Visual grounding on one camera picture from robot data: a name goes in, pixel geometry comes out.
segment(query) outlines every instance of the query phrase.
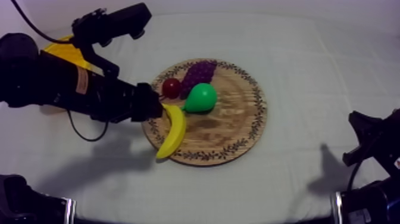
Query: black cable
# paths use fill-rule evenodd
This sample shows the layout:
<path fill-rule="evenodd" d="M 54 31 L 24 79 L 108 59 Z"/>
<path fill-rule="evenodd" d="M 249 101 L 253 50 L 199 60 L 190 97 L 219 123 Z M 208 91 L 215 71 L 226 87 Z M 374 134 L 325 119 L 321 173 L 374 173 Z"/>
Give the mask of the black cable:
<path fill-rule="evenodd" d="M 72 128 L 74 129 L 74 131 L 76 132 L 76 134 L 77 134 L 79 137 L 81 137 L 83 140 L 86 140 L 86 141 L 88 141 L 88 142 L 96 142 L 96 141 L 100 140 L 101 138 L 103 138 L 103 136 L 104 136 L 105 133 L 107 132 L 107 129 L 108 129 L 108 121 L 105 122 L 104 130 L 103 130 L 103 132 L 102 132 L 97 138 L 92 138 L 92 139 L 90 139 L 90 138 L 85 138 L 85 137 L 84 137 L 83 135 L 81 135 L 81 134 L 78 132 L 78 130 L 76 129 L 76 127 L 75 127 L 75 125 L 74 125 L 74 122 L 72 121 L 71 111 L 70 111 L 70 110 L 67 110 L 67 113 L 68 113 L 68 116 L 69 116 L 69 118 L 70 118 Z"/>
<path fill-rule="evenodd" d="M 364 153 L 362 154 L 359 162 L 355 165 L 353 171 L 351 172 L 350 175 L 350 179 L 349 179 L 349 183 L 347 185 L 347 191 L 351 191 L 353 189 L 353 182 L 354 182 L 354 178 L 355 175 L 357 174 L 358 169 L 360 168 L 361 164 L 363 163 L 364 159 L 366 158 L 366 156 L 368 155 L 368 153 L 370 152 L 370 150 L 372 149 L 372 147 L 375 145 L 376 141 L 379 139 L 380 134 L 378 134 L 377 137 L 375 137 L 372 141 L 371 144 L 368 146 L 367 149 L 365 149 Z"/>
<path fill-rule="evenodd" d="M 38 35 L 40 35 L 41 37 L 45 38 L 46 40 L 53 42 L 53 43 L 60 43 L 60 44 L 70 44 L 72 43 L 71 41 L 59 41 L 56 39 L 53 39 L 49 36 L 47 36 L 46 34 L 44 34 L 42 31 L 40 31 L 38 28 L 36 28 L 36 26 L 28 19 L 28 17 L 25 15 L 25 13 L 22 11 L 22 9 L 20 8 L 20 6 L 18 5 L 18 3 L 15 0 L 11 0 L 12 4 L 14 4 L 15 8 L 17 9 L 17 11 L 20 13 L 20 15 L 22 16 L 22 18 L 25 20 L 25 22 L 30 26 L 30 28 L 32 28 Z"/>

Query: floral border pattern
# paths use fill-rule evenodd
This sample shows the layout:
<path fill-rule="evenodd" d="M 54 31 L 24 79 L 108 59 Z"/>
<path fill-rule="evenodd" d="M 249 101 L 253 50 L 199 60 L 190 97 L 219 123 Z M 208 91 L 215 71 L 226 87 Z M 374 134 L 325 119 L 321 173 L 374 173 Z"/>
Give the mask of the floral border pattern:
<path fill-rule="evenodd" d="M 241 147 L 245 147 L 249 142 L 249 140 L 255 140 L 256 136 L 260 131 L 261 125 L 264 123 L 263 116 L 266 111 L 266 108 L 263 106 L 264 100 L 261 95 L 262 92 L 261 89 L 258 87 L 255 79 L 251 77 L 246 71 L 244 71 L 243 69 L 239 68 L 238 66 L 232 63 L 227 63 L 225 61 L 214 61 L 214 60 L 212 60 L 212 62 L 216 62 L 217 66 L 223 69 L 234 70 L 235 74 L 240 75 L 243 80 L 247 81 L 251 86 L 253 86 L 252 93 L 254 96 L 254 103 L 257 108 L 257 113 L 254 114 L 254 121 L 251 124 L 251 130 L 246 138 L 238 139 L 235 143 L 223 147 L 221 151 L 212 151 L 210 153 L 205 153 L 204 151 L 191 152 L 190 150 L 188 150 L 183 152 L 182 150 L 177 150 L 173 154 L 174 156 L 183 157 L 184 159 L 189 159 L 189 160 L 204 160 L 204 161 L 216 160 L 216 159 L 225 160 L 228 155 L 233 155 Z M 159 77 L 156 81 L 153 82 L 152 84 L 153 89 L 157 89 L 158 85 L 163 83 L 163 81 L 171 77 L 174 77 L 179 71 L 186 70 L 195 63 L 196 62 L 190 61 L 183 65 L 175 66 L 172 70 L 169 70 L 165 74 L 162 74 L 161 77 Z M 155 140 L 157 141 L 157 143 L 162 144 L 165 140 L 165 137 L 160 134 L 157 123 L 154 121 L 154 119 L 149 119 L 148 123 L 150 125 L 151 133 L 155 135 Z"/>

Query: white tablecloth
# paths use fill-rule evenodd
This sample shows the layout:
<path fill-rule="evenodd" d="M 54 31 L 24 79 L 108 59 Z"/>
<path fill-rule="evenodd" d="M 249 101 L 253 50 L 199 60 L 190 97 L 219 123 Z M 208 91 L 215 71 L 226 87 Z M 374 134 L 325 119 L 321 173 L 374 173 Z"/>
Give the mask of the white tablecloth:
<path fill-rule="evenodd" d="M 343 189 L 351 172 L 341 156 L 358 145 L 348 114 L 386 117 L 400 106 L 400 41 L 343 24 L 262 14 L 163 15 L 139 40 L 123 36 L 96 50 L 134 84 L 190 58 L 235 63 L 262 86 L 268 118 L 244 156 L 196 168 L 156 163 L 138 123 L 111 125 L 103 140 L 89 143 L 65 113 L 2 104 L 1 173 L 74 198 L 77 213 L 88 218 L 232 224 L 327 215 L 329 194 Z M 87 116 L 73 116 L 88 137 L 102 130 Z M 368 160 L 355 184 L 386 176 Z"/>

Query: plastic fruit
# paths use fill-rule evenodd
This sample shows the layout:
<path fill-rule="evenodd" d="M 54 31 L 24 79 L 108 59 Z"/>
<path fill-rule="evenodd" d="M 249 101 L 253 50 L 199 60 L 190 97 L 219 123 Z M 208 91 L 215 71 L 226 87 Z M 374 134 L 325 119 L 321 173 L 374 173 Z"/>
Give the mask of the plastic fruit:
<path fill-rule="evenodd" d="M 171 78 L 164 81 L 162 84 L 162 94 L 170 99 L 175 99 L 179 96 L 181 85 L 179 80 Z"/>
<path fill-rule="evenodd" d="M 176 105 L 162 105 L 171 121 L 171 129 L 159 148 L 156 158 L 166 158 L 179 147 L 186 132 L 186 118 L 182 110 Z"/>
<path fill-rule="evenodd" d="M 217 68 L 216 61 L 199 61 L 192 65 L 182 81 L 182 90 L 180 98 L 186 99 L 197 84 L 210 83 L 213 79 L 214 71 Z"/>
<path fill-rule="evenodd" d="M 192 89 L 182 110 L 189 113 L 209 111 L 214 108 L 217 98 L 217 91 L 212 85 L 200 83 Z"/>

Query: yellow banana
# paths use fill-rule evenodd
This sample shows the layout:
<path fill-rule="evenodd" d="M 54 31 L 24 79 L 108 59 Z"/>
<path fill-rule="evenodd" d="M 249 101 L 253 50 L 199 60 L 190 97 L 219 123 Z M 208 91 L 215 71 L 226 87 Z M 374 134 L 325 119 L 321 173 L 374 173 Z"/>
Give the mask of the yellow banana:
<path fill-rule="evenodd" d="M 158 150 L 156 158 L 166 158 L 172 155 L 179 147 L 186 132 L 186 118 L 182 110 L 176 105 L 163 104 L 162 106 L 170 118 L 171 129 Z"/>

